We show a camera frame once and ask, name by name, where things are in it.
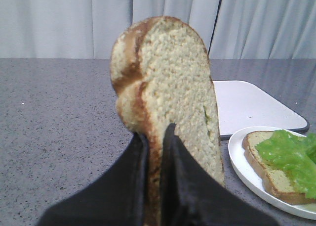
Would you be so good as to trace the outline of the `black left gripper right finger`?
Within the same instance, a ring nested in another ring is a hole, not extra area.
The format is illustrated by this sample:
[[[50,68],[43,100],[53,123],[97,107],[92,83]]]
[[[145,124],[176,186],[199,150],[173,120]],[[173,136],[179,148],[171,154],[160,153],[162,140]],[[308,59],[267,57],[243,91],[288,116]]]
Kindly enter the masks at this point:
[[[215,181],[192,157],[170,124],[163,140],[160,179],[163,226],[276,226]]]

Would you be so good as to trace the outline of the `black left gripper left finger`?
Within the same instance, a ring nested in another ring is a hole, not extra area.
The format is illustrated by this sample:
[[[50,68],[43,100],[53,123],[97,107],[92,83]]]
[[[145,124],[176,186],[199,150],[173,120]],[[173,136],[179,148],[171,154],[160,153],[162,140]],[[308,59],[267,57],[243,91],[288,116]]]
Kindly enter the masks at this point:
[[[149,145],[134,134],[124,153],[95,182],[45,211],[39,226],[141,226]]]

